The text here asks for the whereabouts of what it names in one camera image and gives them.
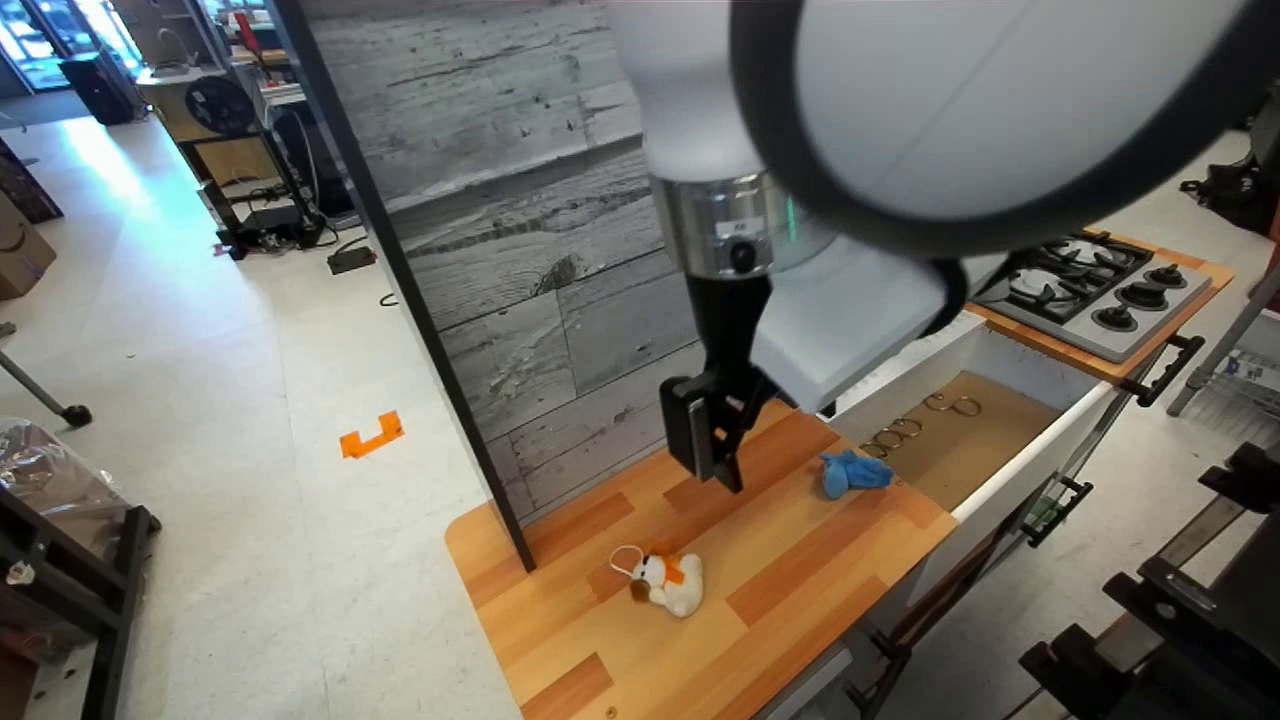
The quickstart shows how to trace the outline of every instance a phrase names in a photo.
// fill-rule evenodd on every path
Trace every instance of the black rack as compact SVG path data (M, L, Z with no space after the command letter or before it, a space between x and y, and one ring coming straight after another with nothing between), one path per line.
M87 694L79 707L84 720L115 714L141 568L154 531L159 520L146 509L129 509L115 558L108 564L12 492L0 492L4 583L97 638Z
M1280 714L1275 477L1280 465L1254 442L1205 472L1200 482L1220 494L1144 558L1141 574L1119 571L1105 583L1128 614L1105 635L1073 623L1020 664L1081 720ZM1213 589L1200 589L1182 564L1244 511L1263 511L1259 531Z
M260 138L274 168L280 168L280 182L264 189L264 191L233 191L221 189L198 157L205 144L236 144L236 138ZM264 195L287 195L293 199L293 214L311 229L314 219L306 214L306 199L299 195L296 179L287 174L287 161L274 149L274 138L264 129L251 133L236 133L236 137L205 137L205 138L175 138L179 157L188 161L193 174L198 179L198 195L207 199L207 210L221 219L221 240L229 243L233 259L244 259L251 253L251 243L260 240L264 229L273 222L255 222L255 219L241 219L236 214L236 199L264 199Z

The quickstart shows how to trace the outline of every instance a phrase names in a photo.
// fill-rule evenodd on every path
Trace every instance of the orange tape marker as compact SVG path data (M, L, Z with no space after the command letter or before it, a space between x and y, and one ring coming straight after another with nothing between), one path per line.
M364 440L359 433L348 433L348 436L340 436L340 446L343 446L343 454L359 459L359 454L390 442L396 436L404 436L404 423L396 411L385 411L375 436Z

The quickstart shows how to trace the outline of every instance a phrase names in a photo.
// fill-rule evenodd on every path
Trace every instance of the drawer handle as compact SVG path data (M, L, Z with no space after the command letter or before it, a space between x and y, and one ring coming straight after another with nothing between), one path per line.
M1091 492L1091 482L1053 472L1045 492L1025 511L1020 528L1041 547Z
M1164 363L1164 371L1151 384L1141 381L1122 381L1119 386L1134 395L1141 406L1151 406L1169 384L1195 359L1195 350L1205 346L1205 337L1169 337L1169 342L1177 346L1177 359Z

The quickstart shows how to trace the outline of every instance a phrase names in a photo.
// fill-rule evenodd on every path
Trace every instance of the gray wood panel wall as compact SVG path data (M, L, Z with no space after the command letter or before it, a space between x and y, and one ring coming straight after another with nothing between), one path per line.
M303 0L521 517L661 442L699 367L594 0Z

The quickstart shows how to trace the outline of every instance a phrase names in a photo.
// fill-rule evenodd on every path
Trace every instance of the small toy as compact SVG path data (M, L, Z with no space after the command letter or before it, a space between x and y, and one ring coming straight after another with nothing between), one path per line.
M610 571L630 581L638 603L661 603L670 614L691 614L704 603L704 558L694 552L656 556L622 542L606 558Z
M854 450L824 454L824 494L829 499L840 499L861 487L883 487L883 482L891 482L891 466L876 454L854 454Z
M359 433L340 436L343 454L359 459L359 454L390 442L396 436L404 436L404 423L396 411L385 411L375 423L381 423L381 433L366 440L359 440Z

